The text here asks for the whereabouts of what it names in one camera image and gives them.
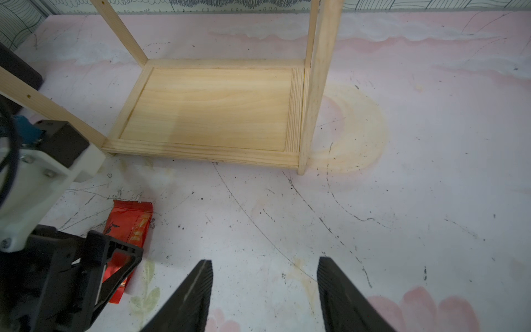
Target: wood grain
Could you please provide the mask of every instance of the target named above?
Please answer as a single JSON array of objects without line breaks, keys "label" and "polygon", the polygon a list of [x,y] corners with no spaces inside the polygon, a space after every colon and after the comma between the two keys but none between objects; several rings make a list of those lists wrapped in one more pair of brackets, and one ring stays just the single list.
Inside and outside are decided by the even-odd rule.
[{"label": "wood grain", "polygon": [[323,0],[321,13],[319,14],[318,29],[314,45],[312,65],[310,69],[310,82],[308,88],[307,109],[303,119],[301,135],[301,149],[299,154],[299,166],[297,173],[304,174],[313,132],[321,100],[324,93],[324,85],[327,81],[328,69],[332,60],[333,47],[336,43],[339,21],[343,0]]},{"label": "wood grain", "polygon": [[286,136],[286,151],[298,152],[301,142],[302,104],[304,89],[304,69],[293,68],[292,90],[289,98],[288,132]]},{"label": "wood grain", "polygon": [[312,0],[310,6],[310,26],[308,28],[308,41],[306,43],[306,59],[304,67],[310,68],[312,65],[313,42],[315,40],[315,27],[317,25],[317,14],[319,13],[319,0]]},{"label": "wood grain", "polygon": [[153,66],[149,64],[144,66],[144,68],[142,69],[142,72],[140,73],[140,76],[136,80],[136,83],[133,89],[131,90],[131,93],[129,94],[127,100],[125,101],[125,104],[122,107],[122,110],[120,111],[120,114],[118,115],[118,118],[116,118],[116,121],[114,122],[114,125],[112,129],[110,130],[107,138],[114,139],[114,138],[119,138],[120,135],[122,135],[125,125],[127,124],[129,120],[129,116],[131,115],[131,112],[133,111],[133,108],[135,107],[136,102],[138,101],[138,98],[140,97],[140,94],[142,94],[145,83],[148,81],[149,76],[151,76],[152,71],[153,71]]},{"label": "wood grain", "polygon": [[284,151],[291,85],[292,69],[156,67],[120,138]]},{"label": "wood grain", "polygon": [[296,152],[193,146],[167,142],[111,139],[105,142],[102,150],[119,154],[222,161],[286,169],[296,169],[298,165],[298,154]]},{"label": "wood grain", "polygon": [[304,59],[149,59],[154,67],[205,69],[282,69],[304,66]]},{"label": "wood grain", "polygon": [[99,131],[87,125],[2,67],[0,67],[0,94],[50,120],[68,121],[97,147],[101,147],[105,142],[105,136]]},{"label": "wood grain", "polygon": [[142,48],[138,45],[136,40],[125,27],[124,22],[118,17],[118,14],[114,11],[112,6],[107,0],[90,0],[101,17],[107,22],[109,27],[113,30],[114,34],[124,44],[125,48],[131,53],[136,62],[144,67],[148,61],[148,57],[145,55]]}]

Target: pink flower print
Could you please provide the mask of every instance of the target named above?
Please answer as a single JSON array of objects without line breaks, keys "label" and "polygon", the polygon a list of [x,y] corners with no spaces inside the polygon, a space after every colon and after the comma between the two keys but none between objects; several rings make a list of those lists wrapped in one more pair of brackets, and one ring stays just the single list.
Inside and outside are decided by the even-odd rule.
[{"label": "pink flower print", "polygon": [[383,296],[367,300],[397,332],[479,332],[471,304],[457,296],[437,306],[424,287],[416,287],[404,294],[400,305]]},{"label": "pink flower print", "polygon": [[212,310],[207,320],[205,332],[240,332],[239,324],[233,320],[225,321],[220,308]]}]

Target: wooden leg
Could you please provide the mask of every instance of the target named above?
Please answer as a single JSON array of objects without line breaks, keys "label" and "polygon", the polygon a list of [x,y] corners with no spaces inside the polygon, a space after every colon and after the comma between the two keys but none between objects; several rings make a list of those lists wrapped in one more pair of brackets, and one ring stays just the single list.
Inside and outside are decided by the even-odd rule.
[{"label": "wooden leg", "polygon": [[124,22],[118,17],[118,14],[114,11],[107,0],[90,0],[96,10],[100,13],[101,17],[107,22],[109,27],[113,30],[118,39],[124,44],[125,48],[131,53],[133,58],[138,62],[141,67],[144,67],[148,61],[148,57],[145,55],[142,48],[138,45],[136,40],[125,27]]},{"label": "wooden leg", "polygon": [[105,136],[99,131],[87,125],[2,67],[0,67],[0,95],[50,120],[70,122],[74,128],[98,148],[101,148],[105,142]]},{"label": "wooden leg", "polygon": [[312,145],[313,132],[321,100],[324,93],[324,85],[327,81],[328,69],[332,60],[332,52],[336,43],[339,20],[343,0],[323,0],[316,40],[313,50],[312,65],[310,68],[310,80],[306,103],[306,112],[303,118],[301,135],[301,147],[299,152],[299,165],[297,174],[302,175],[306,169],[310,147]]},{"label": "wooden leg", "polygon": [[306,60],[304,67],[310,68],[312,65],[313,41],[315,40],[315,26],[317,25],[317,14],[319,13],[319,0],[312,0],[310,7],[310,27],[308,28],[308,42],[306,44]]}]

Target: black cable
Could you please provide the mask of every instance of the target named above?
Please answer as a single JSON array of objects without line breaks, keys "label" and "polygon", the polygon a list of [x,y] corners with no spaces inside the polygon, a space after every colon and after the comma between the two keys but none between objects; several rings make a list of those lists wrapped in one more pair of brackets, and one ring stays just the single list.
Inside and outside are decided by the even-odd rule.
[{"label": "black cable", "polygon": [[2,207],[15,182],[16,171],[19,168],[20,144],[13,116],[4,100],[2,100],[2,104],[0,105],[0,114],[4,120],[7,138],[9,139],[9,151],[0,164],[2,167],[7,165],[7,174],[5,175],[4,184],[2,184],[2,188],[0,189],[0,207]]}]

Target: black mount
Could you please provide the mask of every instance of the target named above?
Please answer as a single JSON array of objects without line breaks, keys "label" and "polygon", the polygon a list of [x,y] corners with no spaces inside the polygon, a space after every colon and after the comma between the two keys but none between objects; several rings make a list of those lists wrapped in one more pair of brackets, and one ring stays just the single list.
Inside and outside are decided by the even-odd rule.
[{"label": "black mount", "polygon": [[[114,253],[129,259],[102,283]],[[136,245],[95,231],[89,231],[84,239],[38,225],[23,250],[0,253],[0,277],[5,282],[0,291],[10,308],[11,328],[35,332],[87,330],[140,263],[142,253]]]}]

